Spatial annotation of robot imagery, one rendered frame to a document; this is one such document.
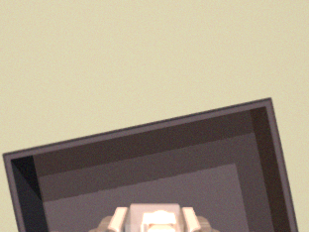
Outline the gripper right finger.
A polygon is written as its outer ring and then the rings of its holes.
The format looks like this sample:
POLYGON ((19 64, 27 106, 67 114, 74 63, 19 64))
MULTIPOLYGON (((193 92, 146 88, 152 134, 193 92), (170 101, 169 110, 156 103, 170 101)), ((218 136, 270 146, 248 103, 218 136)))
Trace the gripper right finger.
POLYGON ((218 230, 211 229, 206 218, 202 216, 195 217, 192 208, 180 208, 180 212, 184 224, 184 232, 219 232, 218 230))

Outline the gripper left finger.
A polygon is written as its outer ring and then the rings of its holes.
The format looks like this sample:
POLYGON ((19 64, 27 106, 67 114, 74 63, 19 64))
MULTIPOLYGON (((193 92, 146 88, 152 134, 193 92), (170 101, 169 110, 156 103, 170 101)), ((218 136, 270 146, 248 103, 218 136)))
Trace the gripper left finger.
POLYGON ((125 232, 125 223, 129 210, 130 208, 118 207, 114 217, 107 216, 103 218, 98 226, 99 228, 90 230, 88 232, 125 232))

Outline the dark brown tray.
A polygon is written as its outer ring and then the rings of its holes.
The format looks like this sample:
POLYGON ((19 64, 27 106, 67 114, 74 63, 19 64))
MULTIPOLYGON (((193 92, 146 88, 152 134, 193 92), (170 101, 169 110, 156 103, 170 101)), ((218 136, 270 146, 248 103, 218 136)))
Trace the dark brown tray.
POLYGON ((88 232, 132 203, 192 207, 220 232, 299 232, 271 97, 3 160, 18 232, 88 232))

